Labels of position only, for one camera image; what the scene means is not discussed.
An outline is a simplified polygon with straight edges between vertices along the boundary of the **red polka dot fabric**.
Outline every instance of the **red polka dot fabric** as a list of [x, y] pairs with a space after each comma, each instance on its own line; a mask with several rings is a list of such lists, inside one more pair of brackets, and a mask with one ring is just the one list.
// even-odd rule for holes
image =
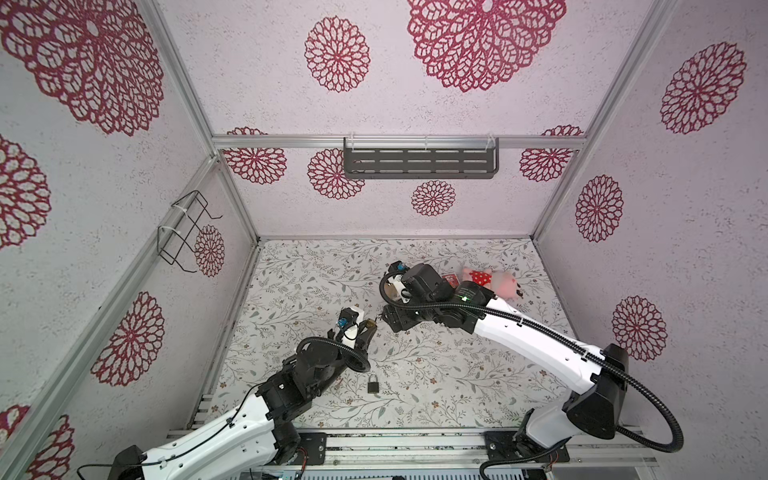
[[479, 286], [485, 286], [491, 282], [490, 273], [478, 272], [476, 270], [473, 270], [472, 272], [469, 272], [469, 276], [471, 276], [472, 281], [477, 283]]

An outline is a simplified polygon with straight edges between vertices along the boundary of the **patterned wallpaper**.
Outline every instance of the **patterned wallpaper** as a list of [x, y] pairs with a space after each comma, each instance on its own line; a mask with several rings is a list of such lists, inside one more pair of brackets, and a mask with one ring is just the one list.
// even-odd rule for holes
[[350, 180], [337, 149], [239, 149], [224, 156], [260, 235], [376, 238], [527, 235], [571, 153], [504, 149], [492, 180]]
[[[686, 2], [540, 242], [574, 328], [680, 420], [668, 478], [762, 478], [768, 5]], [[667, 441], [640, 396], [622, 417]]]
[[588, 124], [651, 2], [160, 4], [216, 132], [484, 135]]
[[[1, 449], [205, 153], [132, 2], [0, 0], [0, 38]], [[173, 342], [158, 290], [93, 365], [105, 388], [146, 381]], [[105, 399], [81, 402], [98, 421], [67, 406], [26, 478], [72, 476], [114, 410], [144, 414]]]
[[[190, 243], [198, 254], [184, 248], [177, 265], [158, 260], [65, 410], [76, 430], [73, 467], [111, 463], [133, 444], [162, 445], [197, 407], [250, 251], [220, 178], [209, 178], [201, 191], [220, 218], [204, 214], [201, 229], [194, 228]], [[190, 209], [192, 217], [198, 208]], [[178, 230], [190, 228], [184, 220]]]

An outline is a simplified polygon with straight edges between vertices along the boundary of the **black wire holder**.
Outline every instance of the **black wire holder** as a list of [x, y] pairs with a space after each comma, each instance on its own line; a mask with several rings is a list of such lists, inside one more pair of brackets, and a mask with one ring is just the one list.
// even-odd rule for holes
[[[183, 207], [181, 203], [184, 202], [184, 200], [187, 199], [190, 195], [191, 195], [191, 198], [187, 202], [188, 203], [187, 207]], [[200, 213], [198, 213], [197, 216], [193, 218], [189, 214], [189, 209], [192, 208], [195, 202], [197, 202], [202, 208], [200, 210]], [[159, 255], [160, 258], [165, 260], [165, 262], [168, 265], [178, 265], [179, 268], [181, 268], [183, 271], [187, 273], [197, 273], [197, 270], [187, 270], [186, 268], [184, 268], [183, 265], [181, 265], [181, 262], [178, 260], [179, 254], [181, 253], [185, 245], [187, 246], [187, 248], [191, 250], [192, 253], [196, 253], [195, 249], [187, 242], [187, 239], [192, 234], [194, 229], [197, 228], [198, 231], [201, 231], [200, 225], [198, 225], [197, 223], [200, 221], [200, 218], [203, 216], [203, 213], [205, 213], [208, 216], [208, 218], [210, 218], [211, 220], [218, 220], [221, 217], [223, 217], [223, 215], [219, 215], [218, 217], [213, 217], [210, 214], [210, 212], [208, 211], [208, 200], [199, 190], [192, 190], [190, 193], [184, 195], [182, 198], [173, 202], [170, 206], [171, 208], [176, 207], [180, 209], [182, 212], [184, 212], [184, 216], [180, 218], [179, 221], [177, 221], [176, 224], [172, 227], [169, 225], [160, 225], [159, 227], [157, 227], [157, 234], [155, 235], [157, 255]], [[182, 236], [181, 232], [177, 228], [179, 227], [179, 225], [181, 224], [181, 221], [185, 217], [192, 222], [192, 225], [190, 226], [189, 231], [187, 231], [187, 234]], [[163, 243], [163, 246], [161, 247], [160, 237], [162, 236], [162, 233], [164, 230], [169, 231], [170, 235], [168, 236], [168, 238]], [[174, 236], [179, 237], [181, 239], [181, 245], [179, 245], [179, 248], [178, 250], [176, 250], [176, 253], [172, 253], [166, 250], [166, 247], [168, 246], [168, 244], [170, 243], [170, 240]]]
[[485, 148], [354, 148], [344, 138], [344, 174], [357, 180], [493, 178], [498, 138]]

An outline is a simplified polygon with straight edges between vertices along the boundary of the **enclosure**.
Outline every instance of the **enclosure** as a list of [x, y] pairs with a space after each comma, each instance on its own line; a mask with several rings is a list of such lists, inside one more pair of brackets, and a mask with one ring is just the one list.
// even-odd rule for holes
[[[764, 475], [766, 24], [757, 0], [0, 0], [2, 477], [200, 428], [342, 308], [377, 320], [397, 260], [510, 273], [685, 432], [577, 435], [555, 478]], [[347, 371], [294, 422], [329, 435], [307, 478], [474, 475], [484, 432], [568, 391], [377, 325], [379, 392]], [[669, 436], [635, 392], [621, 421]]]

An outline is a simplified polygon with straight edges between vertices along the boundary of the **padlock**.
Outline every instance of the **padlock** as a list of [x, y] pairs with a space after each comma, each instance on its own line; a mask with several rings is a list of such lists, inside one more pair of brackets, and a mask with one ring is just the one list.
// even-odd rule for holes
[[368, 377], [368, 393], [379, 393], [379, 377], [375, 375]]

